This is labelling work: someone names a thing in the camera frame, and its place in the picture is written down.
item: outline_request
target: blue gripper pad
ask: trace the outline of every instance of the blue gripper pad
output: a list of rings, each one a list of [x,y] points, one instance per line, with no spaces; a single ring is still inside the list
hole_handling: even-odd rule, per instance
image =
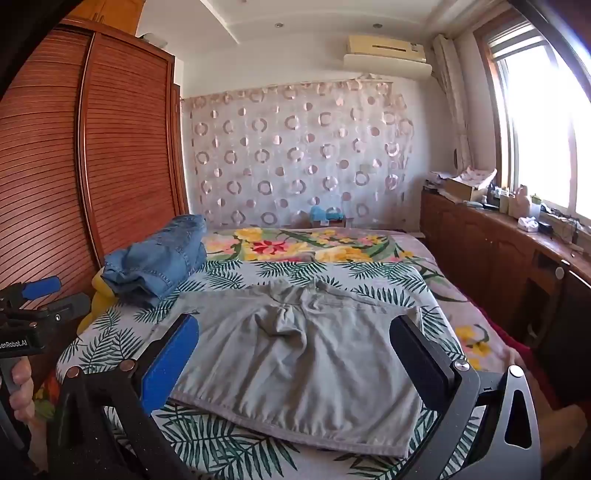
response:
[[[150,415],[162,408],[199,340],[199,324],[192,315],[173,333],[142,378],[140,402]]]
[[[61,283],[57,277],[47,277],[42,280],[25,283],[22,288],[22,298],[35,300],[60,291]]]

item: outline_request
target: window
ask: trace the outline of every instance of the window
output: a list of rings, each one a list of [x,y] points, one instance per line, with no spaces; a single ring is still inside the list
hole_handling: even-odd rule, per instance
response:
[[[489,85],[496,97],[505,182],[514,190],[527,185],[530,194],[563,213],[591,219],[591,102],[523,17],[483,40],[487,73],[496,77]]]

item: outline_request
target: plastic container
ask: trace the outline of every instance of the plastic container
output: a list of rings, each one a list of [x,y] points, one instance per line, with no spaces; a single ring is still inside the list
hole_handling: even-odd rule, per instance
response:
[[[528,216],[534,217],[536,220],[540,219],[540,210],[542,208],[541,204],[532,203],[530,207],[530,214]]]

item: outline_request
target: red flower print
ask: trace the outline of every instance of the red flower print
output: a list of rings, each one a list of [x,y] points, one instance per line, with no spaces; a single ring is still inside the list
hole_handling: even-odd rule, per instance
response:
[[[275,255],[277,252],[285,252],[287,244],[285,241],[272,242],[271,240],[263,240],[262,242],[254,242],[252,249],[258,254]]]

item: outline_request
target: ceiling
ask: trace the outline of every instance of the ceiling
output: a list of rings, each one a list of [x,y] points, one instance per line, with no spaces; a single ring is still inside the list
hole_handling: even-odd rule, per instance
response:
[[[367,33],[424,43],[499,0],[146,0],[138,35],[154,33],[182,60],[250,40]]]

